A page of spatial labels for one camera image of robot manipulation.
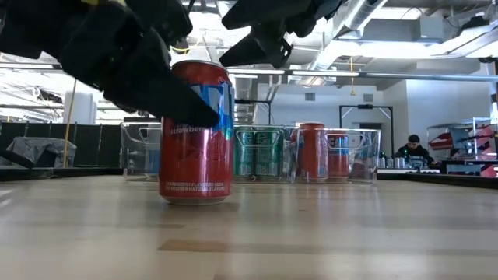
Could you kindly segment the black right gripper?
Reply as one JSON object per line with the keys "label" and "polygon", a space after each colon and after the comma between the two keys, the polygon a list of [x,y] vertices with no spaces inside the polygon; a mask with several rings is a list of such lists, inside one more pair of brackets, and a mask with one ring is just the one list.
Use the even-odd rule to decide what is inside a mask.
{"label": "black right gripper", "polygon": [[250,33],[226,51],[219,62],[224,67],[268,64],[281,68],[292,53],[285,32],[308,36],[319,19],[329,20],[344,2],[311,0],[307,9],[300,12],[300,0],[238,0],[222,18],[228,30],[291,17],[286,19],[286,31],[283,25],[252,26]]}

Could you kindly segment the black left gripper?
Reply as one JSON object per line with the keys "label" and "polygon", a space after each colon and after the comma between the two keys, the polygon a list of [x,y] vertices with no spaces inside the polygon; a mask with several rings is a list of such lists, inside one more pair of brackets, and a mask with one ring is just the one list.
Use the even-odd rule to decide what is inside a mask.
{"label": "black left gripper", "polygon": [[203,128],[219,122],[218,113],[170,72],[160,35],[117,3],[91,9],[71,32],[58,61],[66,73],[124,111],[146,111]]}

